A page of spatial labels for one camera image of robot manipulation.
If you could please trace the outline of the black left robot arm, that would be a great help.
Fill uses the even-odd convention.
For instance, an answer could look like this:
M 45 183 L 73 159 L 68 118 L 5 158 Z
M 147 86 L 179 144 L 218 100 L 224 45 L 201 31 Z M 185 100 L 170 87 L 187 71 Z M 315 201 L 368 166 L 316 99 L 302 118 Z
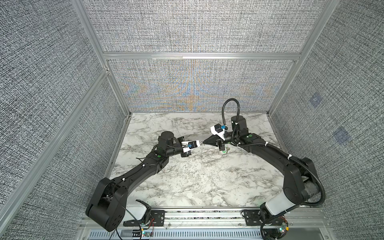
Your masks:
M 192 149 L 200 146 L 201 142 L 198 140 L 186 141 L 183 137 L 175 138 L 172 132 L 162 132 L 158 143 L 139 165 L 112 180 L 103 178 L 99 181 L 87 206 L 86 216 L 108 232 L 119 226 L 126 213 L 140 227 L 142 220 L 127 209 L 128 196 L 146 179 L 159 173 L 169 163 L 170 157 L 188 157 Z

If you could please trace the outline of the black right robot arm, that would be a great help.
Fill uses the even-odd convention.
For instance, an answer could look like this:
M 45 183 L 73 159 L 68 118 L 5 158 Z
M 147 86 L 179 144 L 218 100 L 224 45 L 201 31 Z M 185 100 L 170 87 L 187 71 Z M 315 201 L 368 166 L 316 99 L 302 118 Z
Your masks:
M 233 130 L 217 124 L 211 128 L 212 135 L 203 141 L 206 145 L 225 148 L 232 144 L 254 154 L 275 167 L 284 176 L 282 191 L 260 206 L 263 220 L 283 215 L 299 206 L 317 207 L 326 199 L 315 165 L 309 158 L 297 158 L 271 145 L 261 136 L 250 133 L 243 116 L 231 118 Z

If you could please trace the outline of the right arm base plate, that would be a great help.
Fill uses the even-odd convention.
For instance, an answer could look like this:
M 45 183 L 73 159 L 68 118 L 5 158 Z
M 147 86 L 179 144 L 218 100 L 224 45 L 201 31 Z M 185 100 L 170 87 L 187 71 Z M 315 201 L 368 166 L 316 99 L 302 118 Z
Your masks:
M 244 209 L 241 211 L 241 216 L 244 218 L 247 226 L 261 226 L 262 223 L 273 217 L 267 213 L 267 211 L 260 209 Z M 284 217 L 278 217 L 270 222 L 267 222 L 265 226 L 281 226 L 287 223 L 288 221 Z

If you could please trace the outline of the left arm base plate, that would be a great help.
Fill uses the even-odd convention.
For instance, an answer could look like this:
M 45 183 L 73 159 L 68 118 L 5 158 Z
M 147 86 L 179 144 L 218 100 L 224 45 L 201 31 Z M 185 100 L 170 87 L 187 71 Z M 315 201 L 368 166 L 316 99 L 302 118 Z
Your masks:
M 165 211 L 164 210 L 158 210 L 153 211 L 151 210 L 148 213 L 144 213 L 141 219 L 138 219 L 141 226 L 149 226 L 149 223 L 152 223 L 155 227 L 163 227 L 164 221 L 165 221 Z M 128 220 L 123 221 L 124 227 L 137 227 L 138 223 L 135 220 Z

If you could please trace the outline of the aluminium enclosure frame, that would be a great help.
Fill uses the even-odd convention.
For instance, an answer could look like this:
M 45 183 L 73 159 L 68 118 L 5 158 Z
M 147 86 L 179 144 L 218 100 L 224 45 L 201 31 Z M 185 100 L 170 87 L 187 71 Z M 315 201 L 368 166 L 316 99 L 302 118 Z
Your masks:
M 1 2 L 1 229 L 106 85 L 131 112 L 108 61 L 299 61 L 301 53 L 103 52 L 82 1 Z

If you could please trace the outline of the aluminium front rail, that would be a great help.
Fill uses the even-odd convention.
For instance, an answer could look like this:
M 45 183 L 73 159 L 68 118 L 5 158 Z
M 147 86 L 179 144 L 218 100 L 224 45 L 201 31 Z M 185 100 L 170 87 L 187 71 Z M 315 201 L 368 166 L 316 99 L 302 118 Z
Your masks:
M 257 208 L 156 208 L 162 212 L 153 227 L 140 237 L 135 227 L 119 225 L 107 232 L 90 218 L 83 218 L 77 240 L 260 240 L 260 225 L 248 226 L 245 217 Z M 319 208 L 298 208 L 285 215 L 289 230 L 285 240 L 335 240 L 330 223 Z

